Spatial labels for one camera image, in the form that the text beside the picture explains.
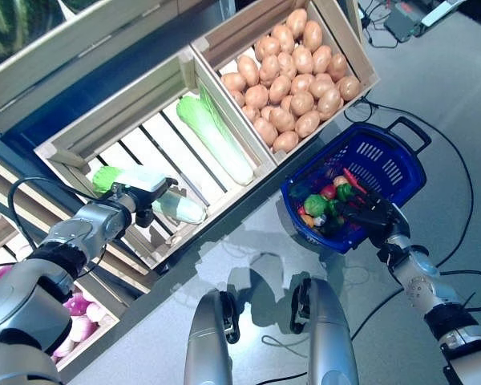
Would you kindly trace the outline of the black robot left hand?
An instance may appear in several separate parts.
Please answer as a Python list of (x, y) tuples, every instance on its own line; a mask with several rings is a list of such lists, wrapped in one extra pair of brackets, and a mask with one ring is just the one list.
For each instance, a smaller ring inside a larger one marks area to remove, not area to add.
[(147, 228), (155, 219), (152, 203), (163, 196), (170, 187), (177, 184), (176, 179), (165, 177), (153, 191), (131, 187), (130, 193), (135, 202), (135, 223), (142, 228)]

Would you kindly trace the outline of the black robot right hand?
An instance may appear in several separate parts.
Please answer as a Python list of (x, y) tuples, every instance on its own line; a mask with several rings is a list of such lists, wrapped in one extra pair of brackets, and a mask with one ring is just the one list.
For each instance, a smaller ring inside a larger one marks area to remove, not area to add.
[(377, 193), (355, 192), (335, 205), (338, 213), (347, 221), (366, 232), (367, 237), (380, 245), (390, 236), (394, 224), (391, 204)]

